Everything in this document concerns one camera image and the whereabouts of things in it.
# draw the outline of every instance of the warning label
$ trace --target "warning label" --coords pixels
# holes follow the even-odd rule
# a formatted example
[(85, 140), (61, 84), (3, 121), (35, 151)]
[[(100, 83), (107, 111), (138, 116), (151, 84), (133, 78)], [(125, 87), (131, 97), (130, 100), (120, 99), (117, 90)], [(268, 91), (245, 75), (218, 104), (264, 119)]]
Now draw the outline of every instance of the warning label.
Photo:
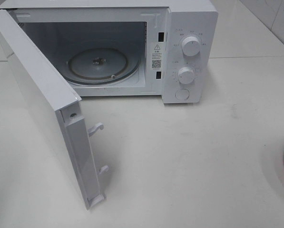
[(163, 42), (155, 42), (151, 43), (151, 68), (153, 70), (161, 70), (163, 68), (163, 53), (165, 51), (165, 43)]

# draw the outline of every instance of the microwave door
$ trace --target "microwave door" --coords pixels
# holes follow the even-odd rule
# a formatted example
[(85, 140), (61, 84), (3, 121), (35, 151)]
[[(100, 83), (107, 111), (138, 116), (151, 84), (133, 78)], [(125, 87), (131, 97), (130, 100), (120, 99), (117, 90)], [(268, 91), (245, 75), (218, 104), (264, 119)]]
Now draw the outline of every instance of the microwave door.
[(27, 108), (87, 208), (104, 199), (100, 192), (81, 98), (35, 46), (11, 15), (0, 10), (0, 44)]

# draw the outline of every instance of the round button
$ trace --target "round button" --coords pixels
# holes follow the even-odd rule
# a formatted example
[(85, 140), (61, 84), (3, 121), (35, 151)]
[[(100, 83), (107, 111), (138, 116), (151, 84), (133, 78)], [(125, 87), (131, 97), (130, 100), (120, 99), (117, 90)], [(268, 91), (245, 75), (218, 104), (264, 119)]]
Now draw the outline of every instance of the round button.
[(182, 41), (182, 50), (186, 56), (195, 56), (200, 51), (200, 41), (197, 37), (189, 36)]
[(187, 100), (189, 98), (189, 91), (187, 89), (179, 89), (176, 91), (176, 99), (180, 101)]
[(194, 70), (190, 67), (184, 67), (178, 71), (179, 82), (184, 85), (192, 83), (195, 77), (196, 76), (195, 76)]

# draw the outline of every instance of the timer knob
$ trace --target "timer knob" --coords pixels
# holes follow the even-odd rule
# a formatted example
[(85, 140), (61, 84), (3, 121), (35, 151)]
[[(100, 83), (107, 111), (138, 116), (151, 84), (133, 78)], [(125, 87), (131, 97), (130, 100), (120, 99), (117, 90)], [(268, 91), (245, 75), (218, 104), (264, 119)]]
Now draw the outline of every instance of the timer knob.
[(184, 67), (178, 71), (178, 79), (181, 84), (190, 84), (193, 82), (195, 77), (195, 72), (190, 67)]
[(195, 56), (200, 52), (200, 41), (195, 36), (186, 37), (181, 45), (182, 51), (186, 56)]

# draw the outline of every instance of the white microwave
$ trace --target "white microwave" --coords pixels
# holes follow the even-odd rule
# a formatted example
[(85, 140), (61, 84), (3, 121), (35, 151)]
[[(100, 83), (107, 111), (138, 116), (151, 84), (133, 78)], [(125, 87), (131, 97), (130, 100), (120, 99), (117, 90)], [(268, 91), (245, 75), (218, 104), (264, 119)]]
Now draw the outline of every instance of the white microwave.
[(0, 5), (5, 56), (49, 143), (57, 154), (69, 152), (65, 161), (71, 161), (87, 208), (104, 198), (89, 142), (103, 125), (86, 129), (81, 97), (161, 95), (164, 103), (198, 102), (217, 16), (209, 0)]

